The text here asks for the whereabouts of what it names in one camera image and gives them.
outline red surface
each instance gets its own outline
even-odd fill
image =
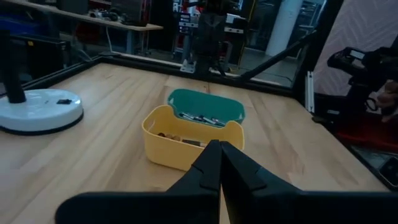
[[[337,127],[343,142],[384,152],[398,153],[398,121],[381,122],[381,115],[366,113]]]

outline workbench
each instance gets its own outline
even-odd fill
[[[150,30],[163,29],[162,26],[157,26],[157,25],[153,25],[153,24],[147,24],[145,27],[127,26],[127,25],[121,24],[120,22],[105,21],[105,20],[98,19],[98,18],[92,18],[89,15],[79,15],[79,14],[75,14],[72,12],[59,10],[53,6],[36,4],[36,3],[28,2],[26,0],[0,0],[0,1],[12,3],[12,4],[15,4],[18,6],[22,6],[22,7],[28,7],[30,9],[35,9],[35,10],[50,13],[50,14],[60,15],[63,17],[67,17],[69,19],[74,19],[74,20],[78,20],[78,21],[96,24],[99,26],[106,26],[106,27],[112,27],[115,29],[126,30],[127,31],[127,42],[126,42],[126,53],[127,54],[134,54],[134,44],[133,44],[134,43],[134,32],[147,32]]]
[[[85,117],[56,134],[0,133],[0,223],[53,223],[57,207],[81,192],[167,190],[184,172],[146,158],[141,123],[178,88],[240,101],[243,152],[300,189],[387,191],[291,98],[107,63],[52,88],[80,95]],[[220,223],[229,223],[223,198]]]

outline patterned wall panel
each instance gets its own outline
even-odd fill
[[[329,68],[328,58],[346,46],[365,51],[390,47],[397,34],[398,0],[345,0],[314,70],[315,91],[346,95],[350,76]]]

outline person's hand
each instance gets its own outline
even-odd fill
[[[391,108],[397,106],[398,103],[398,82],[387,82],[385,85],[384,93],[377,97],[377,106],[381,109]],[[385,115],[382,122],[389,121],[394,117],[394,113]]]

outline black pole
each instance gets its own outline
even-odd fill
[[[7,91],[8,101],[10,103],[23,103],[26,101],[25,93],[14,68],[10,32],[9,30],[0,30],[0,75],[2,75],[4,87]]]

